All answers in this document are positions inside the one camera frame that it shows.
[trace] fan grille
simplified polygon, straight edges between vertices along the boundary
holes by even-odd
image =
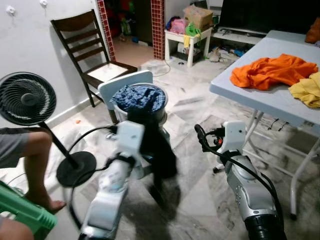
[[[52,86],[34,73],[15,72],[0,80],[0,114],[11,123],[30,126],[44,122],[56,102]]]

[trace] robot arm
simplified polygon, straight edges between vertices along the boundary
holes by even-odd
[[[144,126],[130,121],[117,125],[117,148],[98,181],[98,192],[81,227],[79,240],[113,240],[121,218],[121,206],[128,192],[128,178],[144,176],[139,153]]]
[[[209,133],[198,124],[194,129],[203,151],[218,155],[218,162],[224,165],[227,182],[250,240],[286,240],[282,210],[272,182],[253,166],[247,156],[242,155],[245,123],[225,122],[221,128]],[[207,135],[216,137],[215,146],[209,146]]]

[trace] yellow cloth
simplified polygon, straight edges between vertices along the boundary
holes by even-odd
[[[320,71],[311,74],[309,78],[300,79],[300,82],[289,87],[289,91],[308,107],[320,108]]]
[[[188,48],[190,44],[190,36],[184,35],[183,37],[184,48]]]
[[[194,37],[200,38],[200,34],[196,34]],[[189,47],[189,44],[190,44],[190,36],[189,35],[184,35],[183,44],[184,44],[184,48]]]

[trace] marble floor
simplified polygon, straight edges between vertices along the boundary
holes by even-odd
[[[160,207],[149,193],[152,176],[141,180],[131,179],[129,192],[124,201],[123,215],[119,224],[117,240],[247,240],[248,233],[241,219],[232,190],[224,172],[213,174],[216,157],[203,153],[196,133],[195,124],[201,124],[208,131],[220,126],[224,121],[243,120],[249,122],[252,109],[227,98],[209,92],[210,81],[226,69],[232,62],[212,63],[203,60],[192,68],[176,58],[168,61],[151,60],[141,66],[154,75],[154,83],[168,93],[168,114],[164,128],[170,134],[170,143],[177,156],[178,175],[175,181],[164,183],[165,205]],[[265,115],[257,127],[281,142],[298,145],[308,151],[314,137],[298,132],[286,125],[278,131],[282,122],[276,122],[267,130],[274,118]],[[70,146],[81,134],[94,127],[111,123],[106,107],[100,103],[96,108],[87,107],[63,123],[53,128],[63,144]],[[85,150],[93,153],[97,167],[102,167],[115,148],[114,143],[105,139],[106,131],[96,131],[88,135],[75,147],[74,151]],[[253,142],[262,149],[261,154],[269,161],[289,170],[297,169],[302,157],[284,150],[276,142],[267,141],[254,134]],[[69,199],[70,190],[63,189],[55,182],[55,171],[63,159],[55,146],[52,147],[46,182],[50,183],[50,193],[54,199]],[[251,158],[258,169],[269,176],[277,190],[281,202],[285,232],[289,240],[315,240],[320,238],[320,163],[311,162],[298,182],[298,219],[290,215],[291,178],[262,162]],[[9,180],[18,176],[22,166],[6,176]],[[74,204],[81,219],[97,192],[99,174],[78,187]],[[12,181],[12,186],[26,189],[25,176]],[[78,239],[77,231],[67,208],[58,212],[57,226],[47,236],[48,240]]]
[[[152,46],[145,46],[132,41],[132,36],[123,36],[112,38],[115,58],[118,62],[128,64],[134,67],[140,67],[141,64],[154,59]]]

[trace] television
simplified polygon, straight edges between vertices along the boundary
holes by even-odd
[[[249,33],[306,34],[320,17],[320,0],[223,0],[219,27]]]

